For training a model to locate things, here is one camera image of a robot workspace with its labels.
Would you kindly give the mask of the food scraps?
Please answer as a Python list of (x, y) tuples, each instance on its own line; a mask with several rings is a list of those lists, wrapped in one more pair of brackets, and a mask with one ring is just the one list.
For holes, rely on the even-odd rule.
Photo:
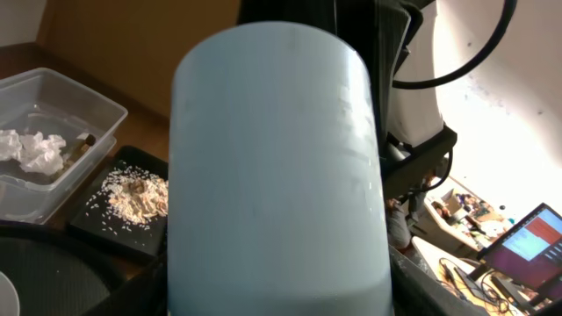
[(140, 167), (113, 168), (86, 201), (86, 215), (100, 211), (102, 224), (119, 219), (121, 228), (149, 230), (149, 225), (168, 216), (169, 182)]

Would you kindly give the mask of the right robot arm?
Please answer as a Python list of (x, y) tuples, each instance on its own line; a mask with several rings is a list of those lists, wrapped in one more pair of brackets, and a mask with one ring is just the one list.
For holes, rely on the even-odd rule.
[(422, 192), (423, 177), (457, 141), (436, 103), (436, 14), (436, 0), (242, 0), (237, 22), (310, 25), (358, 53), (371, 81), (383, 190), (397, 198)]

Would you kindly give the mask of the blue cup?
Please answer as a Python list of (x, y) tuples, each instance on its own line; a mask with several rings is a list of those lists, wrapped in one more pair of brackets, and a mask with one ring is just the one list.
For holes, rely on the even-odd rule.
[(173, 315), (390, 315), (370, 79), (335, 35), (288, 22), (219, 32), (175, 73)]

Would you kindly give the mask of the gold foil wrapper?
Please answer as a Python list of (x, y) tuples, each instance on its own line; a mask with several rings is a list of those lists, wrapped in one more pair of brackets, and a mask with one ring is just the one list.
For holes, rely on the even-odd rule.
[(96, 137), (90, 133), (82, 133), (76, 138), (76, 143), (67, 148), (63, 154), (63, 169), (69, 169), (97, 142)]

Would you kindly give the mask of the white napkin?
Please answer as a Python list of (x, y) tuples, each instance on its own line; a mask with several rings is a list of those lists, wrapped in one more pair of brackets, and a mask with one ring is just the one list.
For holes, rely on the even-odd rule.
[(51, 176), (63, 168), (61, 150), (66, 141), (58, 134), (46, 138), (42, 132), (18, 134), (16, 130), (1, 131), (1, 161), (16, 161), (26, 173)]

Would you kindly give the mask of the grey plate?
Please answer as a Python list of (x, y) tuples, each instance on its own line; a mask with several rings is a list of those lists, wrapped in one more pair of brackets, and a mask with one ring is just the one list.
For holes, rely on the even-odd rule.
[(20, 304), (17, 290), (11, 280), (0, 273), (0, 313), (1, 316), (19, 316)]

